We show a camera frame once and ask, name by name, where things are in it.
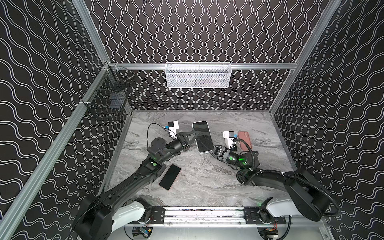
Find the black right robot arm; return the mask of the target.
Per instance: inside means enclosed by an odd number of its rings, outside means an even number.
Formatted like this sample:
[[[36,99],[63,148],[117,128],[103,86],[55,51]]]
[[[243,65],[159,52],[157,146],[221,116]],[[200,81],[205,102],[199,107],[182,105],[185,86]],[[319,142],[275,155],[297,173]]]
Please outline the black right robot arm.
[[[269,197],[261,204],[257,215],[263,223],[271,223],[283,216],[301,215],[318,222],[322,217],[341,215],[341,207],[332,194],[304,169],[293,172],[261,169],[258,152],[238,154],[221,145],[215,145],[210,154],[236,170],[241,185],[267,187],[288,194],[280,199]]]

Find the black phone pink case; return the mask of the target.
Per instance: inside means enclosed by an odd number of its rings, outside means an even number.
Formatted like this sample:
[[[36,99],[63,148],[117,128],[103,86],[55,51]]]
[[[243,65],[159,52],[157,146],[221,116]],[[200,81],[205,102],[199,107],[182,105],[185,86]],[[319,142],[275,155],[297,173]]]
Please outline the black phone pink case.
[[[169,190],[173,183],[175,182],[176,178],[178,177],[179,173],[181,172],[181,168],[176,165],[171,165],[169,169],[167,170],[166,174],[162,178],[162,180],[159,183],[159,186]]]

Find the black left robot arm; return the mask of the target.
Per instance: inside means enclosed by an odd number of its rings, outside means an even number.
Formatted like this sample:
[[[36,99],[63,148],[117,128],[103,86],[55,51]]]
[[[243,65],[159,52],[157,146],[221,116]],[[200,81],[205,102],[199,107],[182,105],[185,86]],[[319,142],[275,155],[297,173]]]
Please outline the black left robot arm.
[[[202,131],[179,132],[167,143],[155,138],[147,148],[148,155],[139,168],[123,182],[98,196],[85,197],[72,224],[72,230],[83,240],[106,240],[113,229],[113,215],[139,190],[154,182],[166,169],[165,162],[186,152]]]

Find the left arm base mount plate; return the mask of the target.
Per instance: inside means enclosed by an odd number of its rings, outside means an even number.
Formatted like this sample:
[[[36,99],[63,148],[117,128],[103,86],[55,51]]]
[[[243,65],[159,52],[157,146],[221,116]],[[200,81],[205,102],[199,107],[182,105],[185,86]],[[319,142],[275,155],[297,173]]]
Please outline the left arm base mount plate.
[[[150,207],[145,209],[144,214],[136,221],[129,221],[128,224],[153,225],[163,224],[165,218],[165,208]]]

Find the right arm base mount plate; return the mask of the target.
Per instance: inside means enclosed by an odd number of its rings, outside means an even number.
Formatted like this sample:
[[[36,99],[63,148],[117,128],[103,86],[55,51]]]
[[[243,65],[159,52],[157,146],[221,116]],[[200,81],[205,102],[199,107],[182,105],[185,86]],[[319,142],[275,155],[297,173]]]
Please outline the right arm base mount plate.
[[[259,207],[244,208],[244,219],[247,225],[285,225],[285,217],[273,217],[267,210],[260,210]]]

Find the black smartphone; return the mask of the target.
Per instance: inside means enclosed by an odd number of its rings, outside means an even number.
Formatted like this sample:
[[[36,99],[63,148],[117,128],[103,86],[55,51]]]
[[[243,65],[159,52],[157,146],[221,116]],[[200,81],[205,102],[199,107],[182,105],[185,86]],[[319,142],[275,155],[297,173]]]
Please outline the black smartphone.
[[[237,143],[236,142],[232,143],[231,151],[233,151],[233,152],[237,152],[238,151],[238,147],[237,147]]]

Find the aluminium front rail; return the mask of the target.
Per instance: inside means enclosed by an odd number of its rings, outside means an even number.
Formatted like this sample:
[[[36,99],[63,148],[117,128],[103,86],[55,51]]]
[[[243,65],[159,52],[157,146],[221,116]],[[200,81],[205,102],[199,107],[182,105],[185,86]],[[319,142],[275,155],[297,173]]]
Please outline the aluminium front rail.
[[[244,219],[244,208],[240,207],[213,207],[213,208],[194,208],[194,207],[164,207],[165,218],[163,224],[153,224],[160,226],[183,226],[191,227],[197,225],[213,226],[250,226]],[[134,202],[128,206],[120,208],[115,214],[107,218],[107,228],[115,231],[125,225],[152,226],[141,224],[128,224],[129,221],[138,220],[147,208]],[[261,227],[274,225],[255,225]]]

